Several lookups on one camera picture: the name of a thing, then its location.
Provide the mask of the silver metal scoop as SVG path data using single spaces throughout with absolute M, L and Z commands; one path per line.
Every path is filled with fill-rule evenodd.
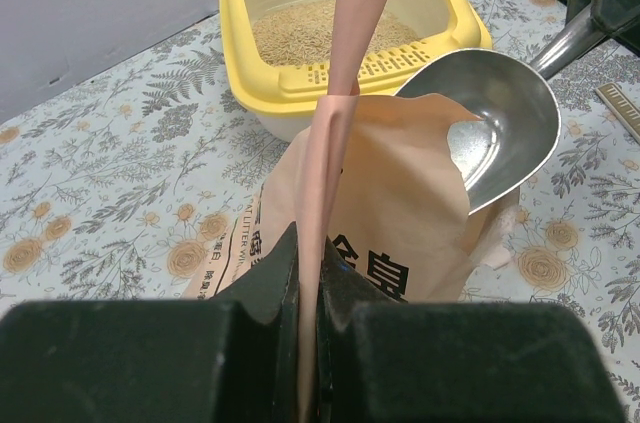
M 585 7 L 530 63 L 464 48 L 431 60 L 400 87 L 400 97 L 439 93 L 478 116 L 448 133 L 472 213 L 519 187 L 550 158 L 561 115 L 548 82 L 606 37 Z

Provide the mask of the pink cat litter bag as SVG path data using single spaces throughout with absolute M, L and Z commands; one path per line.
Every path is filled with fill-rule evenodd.
M 267 260 L 297 230 L 299 307 L 294 418 L 312 415 L 316 317 L 325 245 L 348 251 L 347 269 L 384 295 L 454 302 L 471 272 L 511 258 L 519 195 L 472 212 L 447 136 L 472 120 L 455 101 L 363 96 L 357 73 L 387 0 L 336 0 L 328 89 L 249 206 L 220 235 L 189 283 L 205 299 L 275 272 Z

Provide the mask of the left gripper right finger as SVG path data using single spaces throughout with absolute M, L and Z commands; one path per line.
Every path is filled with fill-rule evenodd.
M 322 422 L 621 422 L 593 340 L 545 303 L 392 300 L 325 248 Z

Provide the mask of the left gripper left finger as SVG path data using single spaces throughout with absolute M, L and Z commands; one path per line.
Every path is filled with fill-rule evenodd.
M 5 422 L 293 422 L 297 235 L 206 299 L 33 301 L 1 321 Z

